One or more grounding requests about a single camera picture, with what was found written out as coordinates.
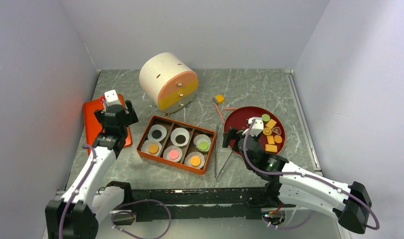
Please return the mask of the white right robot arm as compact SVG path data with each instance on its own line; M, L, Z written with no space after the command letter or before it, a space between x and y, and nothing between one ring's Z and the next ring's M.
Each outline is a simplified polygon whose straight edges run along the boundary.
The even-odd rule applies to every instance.
M364 234L366 229L380 228L364 184L357 181L347 184L327 179L282 156L266 152L258 136L250 135L251 131L251 128L229 128L223 133L222 147L238 151L247 169L268 182L264 199L269 206L301 206L329 216L356 234Z

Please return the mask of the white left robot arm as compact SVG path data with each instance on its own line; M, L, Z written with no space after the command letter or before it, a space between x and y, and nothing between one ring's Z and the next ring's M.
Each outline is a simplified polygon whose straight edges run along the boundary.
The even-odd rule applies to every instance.
M128 126L138 122L131 101L122 104L109 103L94 115L102 130L90 149L88 160L70 188L58 200L50 200L45 207L48 238L94 239L100 222L116 206L127 209L133 195L129 183L116 182L106 186L108 192L96 195L107 170L117 160L125 146Z

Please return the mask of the orange tin lid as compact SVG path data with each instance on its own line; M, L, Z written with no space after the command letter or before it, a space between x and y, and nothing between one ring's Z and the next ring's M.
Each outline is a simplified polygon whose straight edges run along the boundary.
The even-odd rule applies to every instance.
M125 106L125 101L122 94L118 94L119 100L123 106ZM86 136L86 143L93 144L94 140L96 139L98 133L102 130L102 126L97 121L94 111L102 110L103 103L101 100L97 98L96 100L88 101L83 104L83 112L84 112L84 130ZM132 135L130 128L127 128L128 136L126 138L125 146L124 147L131 147L133 144Z

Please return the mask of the orange round cookie front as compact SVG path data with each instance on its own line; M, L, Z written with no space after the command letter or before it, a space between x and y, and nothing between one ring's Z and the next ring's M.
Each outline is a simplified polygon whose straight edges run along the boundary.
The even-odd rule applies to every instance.
M148 146L147 151L149 154L157 155L159 152L159 146L157 144L151 144Z

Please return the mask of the pink round cookie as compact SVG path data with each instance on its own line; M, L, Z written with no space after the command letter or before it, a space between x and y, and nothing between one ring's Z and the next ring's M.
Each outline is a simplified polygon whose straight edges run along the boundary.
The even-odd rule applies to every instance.
M177 160L177 159L180 157L180 153L179 153L178 150L173 149L173 150L171 150L171 151L169 152L168 156L169 156L169 158L170 158L171 160Z

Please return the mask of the silver metal tongs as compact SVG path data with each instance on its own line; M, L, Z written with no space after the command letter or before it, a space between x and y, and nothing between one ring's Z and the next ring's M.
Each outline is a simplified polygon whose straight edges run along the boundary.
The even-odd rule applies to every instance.
M215 143L215 156L214 156L214 178L216 181L219 180L221 174L224 171L225 166L229 162L229 159L231 155L233 154L233 151L231 150L225 163L222 165L222 167L218 170L218 145L219 145L219 129L221 125L216 125L216 143Z

